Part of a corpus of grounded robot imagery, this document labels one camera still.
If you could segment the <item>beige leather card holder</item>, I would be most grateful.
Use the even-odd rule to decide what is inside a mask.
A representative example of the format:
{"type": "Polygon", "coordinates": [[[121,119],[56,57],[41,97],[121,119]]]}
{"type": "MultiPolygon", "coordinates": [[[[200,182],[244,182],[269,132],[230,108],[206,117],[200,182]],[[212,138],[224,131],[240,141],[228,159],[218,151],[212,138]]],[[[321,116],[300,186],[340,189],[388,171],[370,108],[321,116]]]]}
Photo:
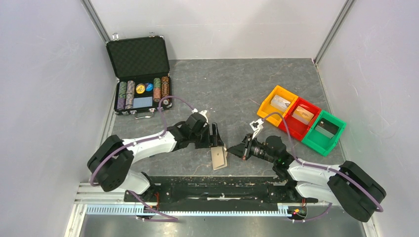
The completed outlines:
{"type": "Polygon", "coordinates": [[[213,170],[227,167],[227,149],[225,146],[212,147],[210,151],[213,170]]]}

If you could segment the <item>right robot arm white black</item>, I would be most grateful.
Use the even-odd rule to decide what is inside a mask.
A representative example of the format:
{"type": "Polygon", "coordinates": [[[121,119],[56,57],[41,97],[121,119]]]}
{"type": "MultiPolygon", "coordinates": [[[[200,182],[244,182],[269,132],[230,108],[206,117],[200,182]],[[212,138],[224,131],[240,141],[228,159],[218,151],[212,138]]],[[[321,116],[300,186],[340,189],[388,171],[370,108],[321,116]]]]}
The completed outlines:
{"type": "Polygon", "coordinates": [[[368,222],[386,197],[385,189],[356,163],[325,166],[295,159],[279,136],[259,142],[248,134],[227,152],[243,160],[256,157],[272,163],[276,175],[287,182],[289,200],[314,198],[336,204],[361,222],[368,222]]]}

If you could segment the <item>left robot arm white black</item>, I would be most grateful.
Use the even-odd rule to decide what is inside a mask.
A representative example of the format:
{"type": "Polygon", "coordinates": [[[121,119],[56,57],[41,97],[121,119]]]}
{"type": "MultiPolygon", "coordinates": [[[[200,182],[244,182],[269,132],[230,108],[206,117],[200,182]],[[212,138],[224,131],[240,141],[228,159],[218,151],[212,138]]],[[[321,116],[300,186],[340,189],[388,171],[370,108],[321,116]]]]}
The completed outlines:
{"type": "Polygon", "coordinates": [[[103,191],[117,188],[132,191],[143,201],[155,196],[155,187],[144,172],[132,171],[132,164],[154,155],[171,153],[194,144],[195,149],[209,148],[215,170],[227,166],[227,149],[216,123],[209,124],[206,111],[194,110],[185,121],[167,127],[160,133],[137,138],[108,137],[88,160],[91,181],[103,191]]]}

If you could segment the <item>card deck in yellow bin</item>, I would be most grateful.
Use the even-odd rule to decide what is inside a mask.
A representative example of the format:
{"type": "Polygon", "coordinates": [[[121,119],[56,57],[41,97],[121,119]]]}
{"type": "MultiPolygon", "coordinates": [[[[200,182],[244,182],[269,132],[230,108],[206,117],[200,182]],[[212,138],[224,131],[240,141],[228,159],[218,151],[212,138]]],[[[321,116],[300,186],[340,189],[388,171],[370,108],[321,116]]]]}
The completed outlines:
{"type": "Polygon", "coordinates": [[[270,105],[281,112],[285,112],[291,105],[291,102],[279,95],[275,95],[272,98],[270,105]]]}

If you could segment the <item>card deck in red bin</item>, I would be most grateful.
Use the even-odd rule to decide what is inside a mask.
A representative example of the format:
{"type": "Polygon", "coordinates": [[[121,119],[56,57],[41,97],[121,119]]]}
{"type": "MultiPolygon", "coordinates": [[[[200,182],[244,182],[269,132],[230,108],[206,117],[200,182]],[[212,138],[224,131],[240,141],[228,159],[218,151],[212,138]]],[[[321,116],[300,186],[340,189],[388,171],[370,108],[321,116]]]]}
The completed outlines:
{"type": "Polygon", "coordinates": [[[314,114],[302,106],[297,106],[292,113],[292,117],[299,122],[308,125],[313,119],[314,114]]]}

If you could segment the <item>blue playing card deck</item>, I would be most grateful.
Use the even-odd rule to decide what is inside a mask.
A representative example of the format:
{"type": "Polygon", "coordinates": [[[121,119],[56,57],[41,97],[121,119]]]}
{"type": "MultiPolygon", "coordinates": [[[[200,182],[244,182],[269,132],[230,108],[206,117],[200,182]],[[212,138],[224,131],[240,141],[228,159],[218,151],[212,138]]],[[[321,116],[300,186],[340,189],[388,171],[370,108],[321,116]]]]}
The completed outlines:
{"type": "Polygon", "coordinates": [[[133,108],[135,109],[151,106],[153,106],[153,97],[140,97],[133,100],[133,108]]]}

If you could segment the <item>card deck in green bin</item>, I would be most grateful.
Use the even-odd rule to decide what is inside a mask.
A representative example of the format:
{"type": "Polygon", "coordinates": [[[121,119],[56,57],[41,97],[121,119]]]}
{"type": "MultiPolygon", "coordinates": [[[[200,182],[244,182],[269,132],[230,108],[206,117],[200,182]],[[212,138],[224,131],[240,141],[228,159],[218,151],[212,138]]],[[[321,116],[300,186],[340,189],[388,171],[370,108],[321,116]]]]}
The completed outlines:
{"type": "Polygon", "coordinates": [[[329,120],[322,118],[316,124],[315,130],[328,137],[329,139],[332,139],[337,134],[339,127],[329,120]]]}

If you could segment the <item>yellow plastic bin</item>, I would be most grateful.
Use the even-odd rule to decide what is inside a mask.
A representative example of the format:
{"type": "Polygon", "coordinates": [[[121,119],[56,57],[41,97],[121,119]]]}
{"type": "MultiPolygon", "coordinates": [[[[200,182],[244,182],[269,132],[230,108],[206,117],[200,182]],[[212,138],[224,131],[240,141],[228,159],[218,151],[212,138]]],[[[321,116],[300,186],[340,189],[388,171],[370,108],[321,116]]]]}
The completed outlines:
{"type": "Polygon", "coordinates": [[[297,98],[297,95],[277,85],[268,97],[264,99],[256,114],[261,118],[265,118],[273,112],[278,112],[280,116],[274,114],[266,119],[266,121],[278,127],[282,122],[282,117],[289,113],[297,98]]]}

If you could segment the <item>red plastic bin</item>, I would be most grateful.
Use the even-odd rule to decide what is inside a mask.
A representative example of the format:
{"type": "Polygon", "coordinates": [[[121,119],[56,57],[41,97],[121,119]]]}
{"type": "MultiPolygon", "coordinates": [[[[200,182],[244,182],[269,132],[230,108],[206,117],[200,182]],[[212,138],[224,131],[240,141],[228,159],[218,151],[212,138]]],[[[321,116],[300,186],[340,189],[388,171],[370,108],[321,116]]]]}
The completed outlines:
{"type": "Polygon", "coordinates": [[[284,115],[291,137],[302,141],[321,111],[319,107],[298,97],[284,115]]]}

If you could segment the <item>brown orange chip stack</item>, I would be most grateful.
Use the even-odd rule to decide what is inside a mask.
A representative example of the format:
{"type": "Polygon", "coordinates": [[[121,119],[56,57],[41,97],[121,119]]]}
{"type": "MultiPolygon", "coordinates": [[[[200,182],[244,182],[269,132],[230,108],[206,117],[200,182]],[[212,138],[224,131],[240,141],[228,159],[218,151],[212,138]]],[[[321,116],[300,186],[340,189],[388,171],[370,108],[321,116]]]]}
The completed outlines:
{"type": "MultiPolygon", "coordinates": [[[[161,80],[161,93],[162,93],[162,98],[163,97],[167,97],[169,96],[169,77],[162,77],[161,80]]],[[[169,104],[169,99],[163,99],[163,104],[164,105],[168,105],[169,104]]]]}

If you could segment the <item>green plastic bin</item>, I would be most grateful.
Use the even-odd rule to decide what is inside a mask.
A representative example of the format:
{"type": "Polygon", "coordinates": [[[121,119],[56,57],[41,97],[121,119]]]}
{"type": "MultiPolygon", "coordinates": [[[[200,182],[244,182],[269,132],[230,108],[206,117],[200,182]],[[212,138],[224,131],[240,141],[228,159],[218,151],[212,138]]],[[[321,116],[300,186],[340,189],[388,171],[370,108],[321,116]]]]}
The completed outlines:
{"type": "Polygon", "coordinates": [[[346,122],[322,110],[302,143],[326,157],[337,145],[345,127],[346,122]]]}

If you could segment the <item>green orange chip stack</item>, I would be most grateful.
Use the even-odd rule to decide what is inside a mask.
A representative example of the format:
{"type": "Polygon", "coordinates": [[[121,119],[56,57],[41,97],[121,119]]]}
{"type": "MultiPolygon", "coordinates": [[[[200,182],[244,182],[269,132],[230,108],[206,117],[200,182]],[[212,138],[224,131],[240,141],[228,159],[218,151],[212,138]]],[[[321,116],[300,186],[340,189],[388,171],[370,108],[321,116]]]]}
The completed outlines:
{"type": "Polygon", "coordinates": [[[160,78],[154,78],[153,80],[153,100],[154,102],[160,102],[162,98],[162,92],[161,92],[161,86],[162,82],[160,78]]]}

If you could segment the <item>blue dealer button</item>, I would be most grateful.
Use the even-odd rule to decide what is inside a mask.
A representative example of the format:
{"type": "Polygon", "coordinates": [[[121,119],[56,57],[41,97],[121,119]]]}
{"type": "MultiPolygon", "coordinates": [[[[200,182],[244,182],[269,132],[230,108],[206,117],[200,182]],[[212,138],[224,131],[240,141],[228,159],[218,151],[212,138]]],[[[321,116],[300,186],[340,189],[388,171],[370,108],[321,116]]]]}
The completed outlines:
{"type": "Polygon", "coordinates": [[[154,85],[152,83],[146,83],[145,84],[145,91],[150,92],[153,91],[154,85]]]}

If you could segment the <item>yellow dealer button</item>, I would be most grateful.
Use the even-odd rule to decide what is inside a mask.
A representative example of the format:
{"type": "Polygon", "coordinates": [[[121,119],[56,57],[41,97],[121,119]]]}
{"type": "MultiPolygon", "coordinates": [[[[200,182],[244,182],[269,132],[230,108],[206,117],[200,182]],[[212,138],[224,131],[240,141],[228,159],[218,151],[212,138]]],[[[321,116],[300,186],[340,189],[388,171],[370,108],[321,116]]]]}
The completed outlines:
{"type": "Polygon", "coordinates": [[[145,85],[140,83],[135,87],[135,91],[137,94],[143,94],[145,92],[145,85]]]}

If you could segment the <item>grey purple chip stack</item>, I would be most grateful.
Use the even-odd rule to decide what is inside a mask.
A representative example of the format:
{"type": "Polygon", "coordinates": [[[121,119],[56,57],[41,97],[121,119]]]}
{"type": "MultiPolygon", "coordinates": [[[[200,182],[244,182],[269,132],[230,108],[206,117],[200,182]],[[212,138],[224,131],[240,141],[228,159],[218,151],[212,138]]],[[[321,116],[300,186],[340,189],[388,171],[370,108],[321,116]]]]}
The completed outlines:
{"type": "Polygon", "coordinates": [[[126,87],[126,109],[133,108],[133,101],[134,101],[134,89],[135,89],[135,82],[130,80],[127,82],[126,87]]]}

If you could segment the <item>green purple chip stack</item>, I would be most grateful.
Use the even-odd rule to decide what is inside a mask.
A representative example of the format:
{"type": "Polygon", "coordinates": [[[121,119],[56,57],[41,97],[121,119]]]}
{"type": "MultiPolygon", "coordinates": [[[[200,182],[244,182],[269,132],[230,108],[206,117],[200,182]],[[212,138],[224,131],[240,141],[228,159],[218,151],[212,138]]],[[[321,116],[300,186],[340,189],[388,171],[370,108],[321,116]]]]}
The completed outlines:
{"type": "Polygon", "coordinates": [[[125,109],[126,90],[127,90],[127,82],[121,81],[119,83],[119,90],[118,90],[117,110],[125,109]]]}

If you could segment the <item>black poker chip case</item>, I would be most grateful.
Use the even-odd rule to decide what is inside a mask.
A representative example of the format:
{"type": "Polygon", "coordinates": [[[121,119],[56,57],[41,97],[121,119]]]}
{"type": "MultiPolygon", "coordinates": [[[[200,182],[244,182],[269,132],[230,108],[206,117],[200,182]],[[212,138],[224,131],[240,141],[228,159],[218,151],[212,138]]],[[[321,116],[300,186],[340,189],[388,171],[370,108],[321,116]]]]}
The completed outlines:
{"type": "MultiPolygon", "coordinates": [[[[172,108],[172,80],[170,78],[170,64],[164,36],[147,36],[130,39],[118,39],[106,42],[106,50],[113,67],[117,87],[114,101],[114,113],[117,115],[135,115],[138,113],[155,112],[159,108],[167,110],[172,108]],[[119,83],[121,81],[135,82],[135,87],[142,83],[152,83],[154,78],[169,77],[169,96],[154,102],[153,106],[146,108],[132,108],[117,110],[119,83]],[[164,105],[163,99],[169,99],[164,105]]],[[[134,89],[134,98],[153,97],[153,91],[137,94],[134,89]]]]}

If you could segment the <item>right aluminium frame post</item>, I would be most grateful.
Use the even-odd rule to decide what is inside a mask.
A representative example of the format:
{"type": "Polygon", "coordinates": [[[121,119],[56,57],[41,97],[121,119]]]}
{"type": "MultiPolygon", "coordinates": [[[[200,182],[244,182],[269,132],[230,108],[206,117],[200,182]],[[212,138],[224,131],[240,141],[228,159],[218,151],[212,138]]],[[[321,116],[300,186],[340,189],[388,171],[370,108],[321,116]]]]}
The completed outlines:
{"type": "Polygon", "coordinates": [[[347,15],[351,11],[354,3],[356,0],[346,0],[341,8],[340,12],[338,13],[334,23],[332,24],[326,38],[324,39],[319,51],[317,52],[315,58],[313,59],[313,63],[316,67],[318,67],[319,63],[321,62],[322,58],[326,54],[329,46],[333,42],[336,34],[338,33],[341,25],[344,23],[347,15]]]}

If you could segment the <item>aluminium frame post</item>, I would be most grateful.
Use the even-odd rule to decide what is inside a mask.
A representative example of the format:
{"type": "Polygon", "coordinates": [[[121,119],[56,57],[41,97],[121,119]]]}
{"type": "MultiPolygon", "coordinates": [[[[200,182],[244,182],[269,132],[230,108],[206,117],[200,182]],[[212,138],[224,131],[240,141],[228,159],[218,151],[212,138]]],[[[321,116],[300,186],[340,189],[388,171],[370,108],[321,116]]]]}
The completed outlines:
{"type": "Polygon", "coordinates": [[[92,2],[90,0],[81,0],[81,3],[83,4],[84,8],[87,11],[87,14],[89,15],[91,21],[93,22],[96,30],[98,31],[100,37],[104,42],[110,41],[110,37],[108,33],[105,30],[105,27],[100,20],[100,17],[98,13],[96,12],[92,2]]]}
{"type": "Polygon", "coordinates": [[[341,8],[340,12],[338,13],[334,23],[332,24],[326,38],[324,39],[319,51],[317,52],[315,58],[313,59],[313,63],[316,67],[318,67],[319,63],[321,62],[322,58],[326,54],[329,46],[333,42],[336,34],[338,33],[341,25],[344,23],[347,15],[351,11],[354,3],[356,0],[346,0],[341,8]]]}

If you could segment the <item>left aluminium frame post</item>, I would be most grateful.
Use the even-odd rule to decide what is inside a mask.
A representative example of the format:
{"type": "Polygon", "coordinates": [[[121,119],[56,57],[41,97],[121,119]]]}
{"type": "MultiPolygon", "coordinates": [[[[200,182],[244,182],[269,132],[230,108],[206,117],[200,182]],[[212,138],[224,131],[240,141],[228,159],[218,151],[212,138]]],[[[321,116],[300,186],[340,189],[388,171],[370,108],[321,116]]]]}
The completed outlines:
{"type": "Polygon", "coordinates": [[[100,37],[104,42],[110,41],[110,37],[108,33],[105,30],[105,27],[100,20],[100,17],[98,13],[96,12],[92,2],[90,0],[81,0],[81,3],[83,4],[84,8],[87,11],[87,14],[89,15],[91,21],[93,22],[96,30],[98,31],[100,37]]]}

